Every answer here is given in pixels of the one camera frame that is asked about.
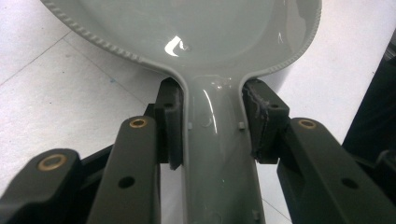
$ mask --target gray plastic ladle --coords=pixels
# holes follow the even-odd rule
[[[304,53],[320,0],[42,1],[93,44],[181,85],[185,223],[265,222],[242,86]]]

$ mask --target glossy surface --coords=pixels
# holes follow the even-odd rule
[[[263,223],[241,87],[306,50],[320,1],[44,3],[92,43],[183,87],[186,223]]]

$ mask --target hole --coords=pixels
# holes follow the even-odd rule
[[[343,184],[346,187],[349,187],[350,189],[358,189],[359,188],[359,185],[355,181],[353,181],[349,178],[343,178],[343,179],[341,179],[341,182],[343,182]]]
[[[51,165],[56,165],[56,164],[58,164],[59,162],[61,162],[61,158],[59,158],[59,157],[50,158],[50,159],[44,161],[44,165],[45,165],[45,166],[51,166]]]
[[[133,128],[142,128],[147,125],[147,122],[145,119],[134,119],[129,125]]]
[[[120,189],[128,189],[134,184],[134,178],[131,176],[126,176],[119,181]]]
[[[298,123],[306,129],[315,129],[317,124],[308,119],[300,119]]]
[[[44,158],[38,164],[38,170],[40,170],[40,171],[55,170],[55,169],[61,167],[63,164],[65,164],[66,161],[67,161],[67,158],[63,154],[50,155],[50,156]]]
[[[144,124],[145,123],[145,121],[143,121],[143,120],[136,120],[136,121],[134,121],[134,125],[136,125],[136,126],[140,126],[140,125],[142,125],[142,124]]]

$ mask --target white tile floor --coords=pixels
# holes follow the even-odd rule
[[[324,3],[317,39],[279,91],[293,117],[320,120],[340,142],[396,26],[395,1],[364,2]],[[70,147],[84,158],[110,145],[164,78],[88,43],[38,0],[0,1],[0,194],[42,151]],[[163,223],[181,223],[180,171],[163,176],[173,186],[163,193]],[[267,223],[290,223],[276,167],[261,165],[259,178]]]

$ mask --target ladle handle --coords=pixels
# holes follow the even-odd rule
[[[185,101],[188,224],[265,223],[239,83],[193,79]]]

